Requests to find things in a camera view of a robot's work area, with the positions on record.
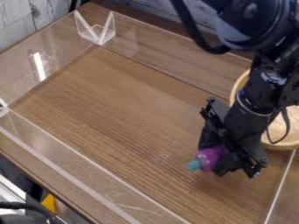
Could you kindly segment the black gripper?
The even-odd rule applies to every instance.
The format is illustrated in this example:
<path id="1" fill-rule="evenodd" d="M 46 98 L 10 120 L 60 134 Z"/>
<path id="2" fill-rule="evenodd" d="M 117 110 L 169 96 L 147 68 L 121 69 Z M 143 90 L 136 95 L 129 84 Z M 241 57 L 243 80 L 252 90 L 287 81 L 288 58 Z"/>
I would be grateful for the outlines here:
<path id="1" fill-rule="evenodd" d="M 223 177 L 228 172 L 241 170 L 253 179 L 260 175 L 261 169 L 268 167 L 261 135 L 273 121 L 276 109 L 269 106 L 256 108 L 240 98 L 229 107 L 211 97 L 200 115 L 204 127 L 199 149 L 223 145 L 228 150 L 212 170 L 213 174 Z"/>

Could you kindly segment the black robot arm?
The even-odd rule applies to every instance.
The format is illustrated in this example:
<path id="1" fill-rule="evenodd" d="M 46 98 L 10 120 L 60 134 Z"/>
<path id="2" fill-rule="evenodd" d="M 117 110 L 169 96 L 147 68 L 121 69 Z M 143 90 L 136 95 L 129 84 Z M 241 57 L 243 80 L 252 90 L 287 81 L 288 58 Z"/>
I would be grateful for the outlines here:
<path id="1" fill-rule="evenodd" d="M 241 170 L 251 178 L 268 166 L 261 136 L 277 117 L 289 125 L 287 109 L 299 106 L 299 0 L 201 0 L 216 14 L 212 46 L 183 0 L 171 0 L 192 41 L 207 53 L 255 53 L 248 79 L 228 106 L 211 97 L 200 115 L 204 126 L 188 165 L 224 176 Z"/>

